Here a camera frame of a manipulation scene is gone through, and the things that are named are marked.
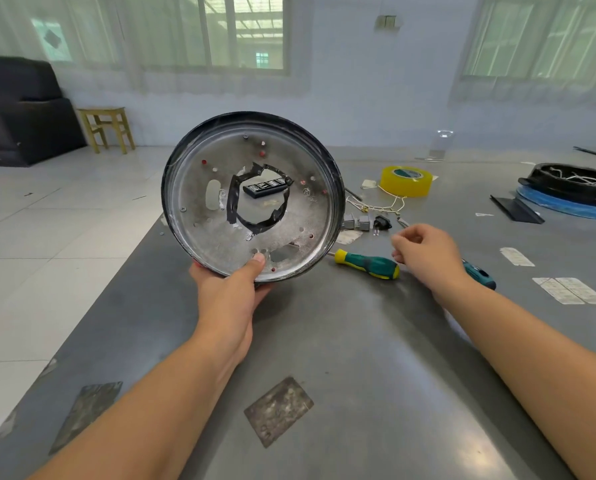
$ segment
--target sheer curtain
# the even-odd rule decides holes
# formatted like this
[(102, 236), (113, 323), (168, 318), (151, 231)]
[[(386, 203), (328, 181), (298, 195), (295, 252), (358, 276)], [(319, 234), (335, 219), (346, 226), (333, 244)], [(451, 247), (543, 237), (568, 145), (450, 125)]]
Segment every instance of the sheer curtain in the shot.
[(47, 60), (67, 92), (298, 95), (313, 14), (310, 0), (290, 4), (0, 0), (0, 55)]
[(596, 0), (483, 0), (452, 98), (596, 105)]

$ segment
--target wooden stool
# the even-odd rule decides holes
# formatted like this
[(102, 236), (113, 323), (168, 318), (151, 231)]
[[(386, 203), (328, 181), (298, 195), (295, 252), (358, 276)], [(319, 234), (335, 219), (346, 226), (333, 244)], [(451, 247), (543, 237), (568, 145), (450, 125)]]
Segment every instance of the wooden stool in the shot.
[[(131, 130), (129, 129), (129, 121), (127, 115), (124, 113), (123, 107), (89, 107), (89, 108), (78, 108), (84, 123), (85, 130), (89, 139), (91, 140), (91, 146), (94, 147), (96, 153), (100, 153), (97, 142), (95, 141), (95, 134), (100, 134), (100, 139), (105, 148), (109, 148), (106, 142), (106, 136), (104, 135), (104, 127), (112, 126), (115, 130), (115, 134), (118, 136), (120, 142), (120, 148), (122, 154), (127, 154), (127, 147), (124, 145), (124, 138), (122, 135), (126, 135), (131, 145), (131, 149), (135, 150), (136, 146), (133, 144), (133, 136), (131, 136)], [(89, 116), (94, 117), (94, 125), (91, 124)], [(109, 116), (111, 120), (101, 120), (100, 116)]]

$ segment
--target screwdriver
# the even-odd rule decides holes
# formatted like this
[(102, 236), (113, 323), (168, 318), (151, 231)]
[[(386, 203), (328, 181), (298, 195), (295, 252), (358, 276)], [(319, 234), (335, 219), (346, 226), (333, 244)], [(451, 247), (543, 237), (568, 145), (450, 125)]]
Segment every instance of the screwdriver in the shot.
[[(407, 227), (409, 227), (409, 223), (401, 219), (400, 217), (397, 217), (396, 220), (398, 221), (398, 224), (403, 226), (403, 228), (406, 229)], [(464, 270), (467, 271), (467, 274), (469, 274), (474, 280), (479, 282), (481, 285), (486, 286), (490, 290), (496, 289), (496, 282), (491, 276), (489, 276), (489, 274), (484, 269), (480, 269), (478, 266), (474, 266), (470, 262), (465, 261), (464, 259), (462, 260), (462, 266), (464, 266)]]
[(398, 264), (391, 259), (351, 254), (342, 249), (335, 253), (328, 251), (327, 254), (333, 256), (338, 264), (346, 264), (381, 280), (395, 280), (400, 275)]

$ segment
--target white tile floor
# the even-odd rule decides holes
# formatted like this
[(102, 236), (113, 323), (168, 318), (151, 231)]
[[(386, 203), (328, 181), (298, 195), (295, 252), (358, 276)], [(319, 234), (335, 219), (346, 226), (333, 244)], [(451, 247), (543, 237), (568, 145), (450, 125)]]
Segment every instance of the white tile floor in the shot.
[(0, 168), (0, 424), (158, 219), (171, 150)]

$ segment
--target white wall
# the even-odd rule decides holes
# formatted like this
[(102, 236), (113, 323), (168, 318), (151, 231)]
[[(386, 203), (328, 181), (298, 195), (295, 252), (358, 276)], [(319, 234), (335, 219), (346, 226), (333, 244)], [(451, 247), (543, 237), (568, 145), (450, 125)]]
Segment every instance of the white wall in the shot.
[[(374, 32), (395, 12), (397, 34)], [(452, 129), (454, 147), (596, 146), (596, 109), (486, 103), (448, 105), (478, 0), (315, 0), (310, 80), (302, 96), (71, 93), (76, 105), (123, 105), (136, 142), (176, 144), (198, 123), (228, 111), (289, 118), (323, 143), (430, 144)], [(294, 32), (293, 37), (300, 36)]]

